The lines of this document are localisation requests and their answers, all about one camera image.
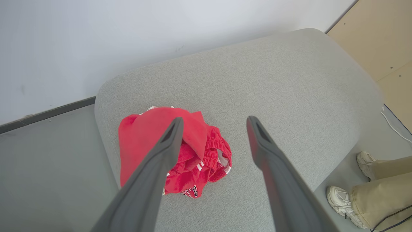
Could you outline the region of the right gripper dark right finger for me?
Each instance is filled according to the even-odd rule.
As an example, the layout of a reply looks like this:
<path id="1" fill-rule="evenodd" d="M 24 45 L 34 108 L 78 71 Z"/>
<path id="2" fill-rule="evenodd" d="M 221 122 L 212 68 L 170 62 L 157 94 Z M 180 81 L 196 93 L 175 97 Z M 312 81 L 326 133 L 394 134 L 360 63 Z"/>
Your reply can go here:
<path id="1" fill-rule="evenodd" d="M 276 232 L 338 232 L 259 119 L 249 116 L 246 128 L 253 161 L 263 173 Z"/>

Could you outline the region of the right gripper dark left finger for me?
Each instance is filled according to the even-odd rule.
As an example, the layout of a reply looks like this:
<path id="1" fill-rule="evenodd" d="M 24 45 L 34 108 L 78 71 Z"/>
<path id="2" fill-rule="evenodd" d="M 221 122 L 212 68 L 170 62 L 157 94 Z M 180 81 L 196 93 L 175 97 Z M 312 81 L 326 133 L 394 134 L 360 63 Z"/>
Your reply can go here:
<path id="1" fill-rule="evenodd" d="M 91 232 L 153 232 L 167 173 L 177 164 L 183 118 L 175 118 Z"/>

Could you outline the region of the smooth red white-striped garment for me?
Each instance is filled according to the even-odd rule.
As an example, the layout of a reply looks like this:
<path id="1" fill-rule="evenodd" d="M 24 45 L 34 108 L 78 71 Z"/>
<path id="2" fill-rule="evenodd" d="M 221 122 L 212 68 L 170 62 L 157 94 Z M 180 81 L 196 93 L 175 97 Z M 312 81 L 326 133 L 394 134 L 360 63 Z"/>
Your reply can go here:
<path id="1" fill-rule="evenodd" d="M 201 112 L 191 113 L 181 108 L 154 108 L 143 114 L 132 114 L 122 120 L 118 129 L 121 186 L 125 185 L 146 154 L 177 117 L 183 118 L 183 137 L 190 132 L 206 132 L 207 124 Z"/>

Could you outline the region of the grey fabric sofa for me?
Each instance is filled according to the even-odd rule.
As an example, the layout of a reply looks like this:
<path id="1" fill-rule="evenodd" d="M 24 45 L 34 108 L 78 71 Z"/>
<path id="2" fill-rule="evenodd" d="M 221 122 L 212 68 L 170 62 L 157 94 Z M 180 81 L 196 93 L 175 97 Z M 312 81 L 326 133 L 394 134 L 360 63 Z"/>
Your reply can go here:
<path id="1" fill-rule="evenodd" d="M 306 28 L 155 63 L 97 93 L 95 117 L 116 182 L 118 127 L 149 107 L 201 111 L 232 151 L 227 176 L 199 199 L 162 197 L 155 232 L 275 232 L 246 119 L 256 116 L 314 191 L 382 118 L 373 79 L 322 31 Z"/>

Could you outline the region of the white sneaker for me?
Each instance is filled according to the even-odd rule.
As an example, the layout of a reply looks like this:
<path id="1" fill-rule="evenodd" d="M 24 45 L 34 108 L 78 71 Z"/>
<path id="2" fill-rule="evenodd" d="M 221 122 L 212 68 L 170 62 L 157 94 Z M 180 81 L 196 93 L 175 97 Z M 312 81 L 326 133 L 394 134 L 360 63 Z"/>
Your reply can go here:
<path id="1" fill-rule="evenodd" d="M 374 181 L 376 178 L 372 166 L 376 163 L 377 159 L 371 156 L 368 152 L 362 151 L 356 155 L 356 161 L 363 175 L 369 178 L 370 181 Z"/>
<path id="2" fill-rule="evenodd" d="M 326 189 L 326 198 L 328 204 L 336 213 L 343 216 L 345 219 L 349 219 L 358 228 L 368 229 L 368 227 L 361 222 L 359 217 L 356 216 L 347 191 L 336 186 L 328 186 Z"/>

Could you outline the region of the khaki trouser leg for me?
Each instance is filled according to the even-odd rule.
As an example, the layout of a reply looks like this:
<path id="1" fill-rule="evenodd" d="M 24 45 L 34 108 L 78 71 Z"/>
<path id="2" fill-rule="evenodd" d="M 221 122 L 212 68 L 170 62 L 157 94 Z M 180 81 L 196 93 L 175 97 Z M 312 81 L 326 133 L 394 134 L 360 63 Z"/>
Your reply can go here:
<path id="1" fill-rule="evenodd" d="M 395 160 L 376 160 L 372 163 L 370 172 L 372 181 L 397 178 L 412 182 L 412 156 Z"/>
<path id="2" fill-rule="evenodd" d="M 412 232 L 412 182 L 384 178 L 354 186 L 352 208 L 373 232 Z"/>

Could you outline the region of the dark grey baseboard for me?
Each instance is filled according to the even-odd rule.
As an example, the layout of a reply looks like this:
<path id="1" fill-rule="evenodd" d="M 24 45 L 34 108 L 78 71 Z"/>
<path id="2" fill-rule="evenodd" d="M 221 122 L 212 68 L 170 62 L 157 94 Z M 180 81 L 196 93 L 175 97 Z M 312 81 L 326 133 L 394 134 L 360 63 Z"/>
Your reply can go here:
<path id="1" fill-rule="evenodd" d="M 32 115 L 28 115 L 22 119 L 7 123 L 7 124 L 3 124 L 0 125 L 0 134 L 18 129 L 18 128 L 22 128 L 25 127 L 27 125 L 33 124 L 33 123 L 37 123 L 39 121 L 42 120 L 46 120 L 52 117 L 55 117 L 57 115 L 61 115 L 73 110 L 77 110 L 83 107 L 87 107 L 90 106 L 92 104 L 95 103 L 95 99 L 96 97 L 90 97 L 90 98 L 86 98 L 83 99 L 81 101 L 77 101 L 77 102 L 73 102 L 70 104 L 66 104 L 63 105 L 61 107 L 57 107 L 48 111 L 44 111 L 38 114 L 32 114 Z"/>

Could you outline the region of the beige wooden panel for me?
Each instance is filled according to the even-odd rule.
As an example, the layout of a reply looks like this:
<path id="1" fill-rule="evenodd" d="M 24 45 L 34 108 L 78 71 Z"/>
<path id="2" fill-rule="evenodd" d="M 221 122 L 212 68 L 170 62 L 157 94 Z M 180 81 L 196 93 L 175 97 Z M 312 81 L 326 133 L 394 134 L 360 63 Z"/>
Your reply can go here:
<path id="1" fill-rule="evenodd" d="M 412 0 L 358 0 L 328 35 L 379 85 L 412 133 Z"/>

